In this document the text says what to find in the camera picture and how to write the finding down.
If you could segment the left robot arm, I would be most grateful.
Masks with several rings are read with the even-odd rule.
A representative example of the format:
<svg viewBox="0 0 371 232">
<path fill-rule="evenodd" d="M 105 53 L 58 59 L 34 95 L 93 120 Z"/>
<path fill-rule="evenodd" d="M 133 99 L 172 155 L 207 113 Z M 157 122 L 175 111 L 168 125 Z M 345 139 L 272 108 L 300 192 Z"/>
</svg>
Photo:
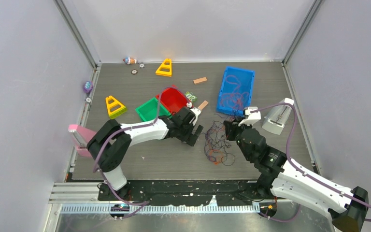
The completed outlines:
<svg viewBox="0 0 371 232">
<path fill-rule="evenodd" d="M 194 146 L 203 126 L 197 125 L 201 110 L 183 107 L 172 116 L 159 116 L 146 122 L 120 124 L 108 120 L 87 143 L 87 150 L 110 183 L 110 193 L 117 200 L 128 196 L 127 179 L 121 163 L 127 150 L 152 140 L 177 138 L 182 143 Z"/>
</svg>

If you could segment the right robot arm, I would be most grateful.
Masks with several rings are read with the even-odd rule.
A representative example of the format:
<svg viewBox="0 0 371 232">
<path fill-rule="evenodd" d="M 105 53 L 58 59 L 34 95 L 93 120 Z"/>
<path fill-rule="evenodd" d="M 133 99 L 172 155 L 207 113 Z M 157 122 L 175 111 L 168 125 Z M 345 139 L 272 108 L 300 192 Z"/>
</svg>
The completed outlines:
<svg viewBox="0 0 371 232">
<path fill-rule="evenodd" d="M 261 173 L 257 194 L 285 198 L 308 207 L 330 220 L 342 232 L 362 229 L 368 193 L 361 187 L 336 184 L 303 167 L 286 154 L 266 144 L 266 139 L 239 120 L 224 121 L 226 138 L 235 141 L 245 159 Z"/>
</svg>

